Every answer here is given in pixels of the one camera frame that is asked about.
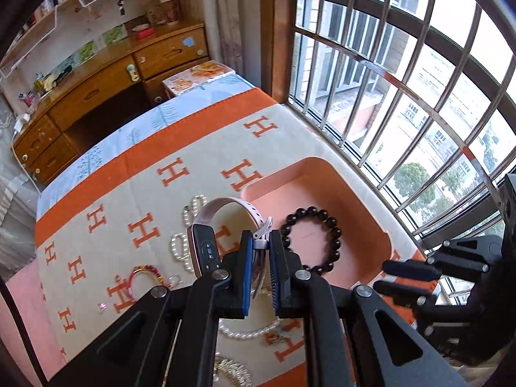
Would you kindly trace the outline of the pink bed sheet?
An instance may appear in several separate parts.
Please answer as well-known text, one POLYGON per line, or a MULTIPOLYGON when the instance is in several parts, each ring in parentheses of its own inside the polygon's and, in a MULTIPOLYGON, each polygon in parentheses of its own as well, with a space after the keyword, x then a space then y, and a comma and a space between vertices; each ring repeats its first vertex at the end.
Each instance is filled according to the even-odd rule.
MULTIPOLYGON (((34 260, 17 272, 6 282, 6 287, 23 319, 45 377, 50 380, 64 367, 65 360, 45 308, 38 262, 34 260)), ((28 381, 41 386, 4 299, 1 299, 1 340, 28 381)))

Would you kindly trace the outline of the light blue patterned sheet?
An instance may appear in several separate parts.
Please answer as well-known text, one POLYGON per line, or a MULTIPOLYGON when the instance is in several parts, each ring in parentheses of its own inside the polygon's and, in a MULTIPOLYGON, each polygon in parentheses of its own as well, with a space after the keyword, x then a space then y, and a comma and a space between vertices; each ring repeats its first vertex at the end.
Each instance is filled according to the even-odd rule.
POLYGON ((253 88, 254 85, 240 75, 230 74, 197 86, 136 117, 80 155, 47 185, 38 198, 36 219, 41 220, 67 193, 129 148, 191 114, 253 88))

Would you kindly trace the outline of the magazine on bed corner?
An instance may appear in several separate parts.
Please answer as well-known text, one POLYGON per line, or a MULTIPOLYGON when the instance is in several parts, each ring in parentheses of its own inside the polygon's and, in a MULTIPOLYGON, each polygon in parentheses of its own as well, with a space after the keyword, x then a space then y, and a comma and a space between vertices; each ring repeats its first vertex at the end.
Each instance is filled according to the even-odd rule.
POLYGON ((163 80, 162 83, 169 94, 179 96, 198 86, 203 86, 232 74, 235 74, 235 71, 231 67, 216 60, 208 60, 174 74, 163 80))

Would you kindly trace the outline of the orange H pattern blanket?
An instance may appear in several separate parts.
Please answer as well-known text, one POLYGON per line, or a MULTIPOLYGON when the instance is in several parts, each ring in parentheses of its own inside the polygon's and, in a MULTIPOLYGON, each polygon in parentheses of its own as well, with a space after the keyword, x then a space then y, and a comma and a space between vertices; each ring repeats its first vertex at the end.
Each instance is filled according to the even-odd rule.
POLYGON ((420 259, 343 158, 289 108, 253 88, 129 148, 37 220, 39 277, 65 362, 150 289, 153 278, 133 276, 134 267, 154 266, 179 287, 193 283, 183 219, 193 196, 243 199, 248 185, 306 157, 322 158, 344 178, 389 236, 389 259, 420 259))

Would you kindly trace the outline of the pink smart watch band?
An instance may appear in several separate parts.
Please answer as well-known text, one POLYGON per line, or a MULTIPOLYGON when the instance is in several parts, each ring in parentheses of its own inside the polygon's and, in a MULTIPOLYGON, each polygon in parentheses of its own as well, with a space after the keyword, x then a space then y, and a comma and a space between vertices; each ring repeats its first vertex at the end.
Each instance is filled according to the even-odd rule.
POLYGON ((196 276, 213 271, 226 254, 238 250, 238 231, 251 232, 250 293, 256 296, 265 279, 265 249, 273 218, 264 216, 256 206, 238 197, 217 197, 209 201, 199 194, 184 207, 183 219, 196 276))

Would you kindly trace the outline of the wooden desk with drawers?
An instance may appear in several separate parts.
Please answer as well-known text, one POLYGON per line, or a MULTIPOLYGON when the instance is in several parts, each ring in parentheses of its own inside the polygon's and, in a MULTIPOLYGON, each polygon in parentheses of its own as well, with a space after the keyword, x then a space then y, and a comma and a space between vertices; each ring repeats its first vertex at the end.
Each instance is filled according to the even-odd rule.
POLYGON ((38 103, 14 152, 40 184, 166 99, 162 81, 209 58, 205 26, 182 21, 100 50, 38 103))

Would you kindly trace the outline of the white lace covered furniture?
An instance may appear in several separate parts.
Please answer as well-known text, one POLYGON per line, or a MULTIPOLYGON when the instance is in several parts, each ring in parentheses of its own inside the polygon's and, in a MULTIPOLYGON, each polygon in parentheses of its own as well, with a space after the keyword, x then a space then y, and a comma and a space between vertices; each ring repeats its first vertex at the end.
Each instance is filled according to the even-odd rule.
POLYGON ((36 257, 34 233, 38 192, 12 153, 14 124, 14 113, 6 99, 1 98, 0 265, 5 281, 36 257))

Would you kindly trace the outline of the pink open box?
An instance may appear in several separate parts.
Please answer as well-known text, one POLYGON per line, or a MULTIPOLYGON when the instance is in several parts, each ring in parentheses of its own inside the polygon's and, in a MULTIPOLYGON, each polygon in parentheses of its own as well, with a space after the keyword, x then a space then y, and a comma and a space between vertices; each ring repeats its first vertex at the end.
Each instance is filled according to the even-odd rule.
POLYGON ((272 217, 287 248, 339 287, 371 283, 391 241, 333 166, 306 157, 248 185, 241 197, 272 217))

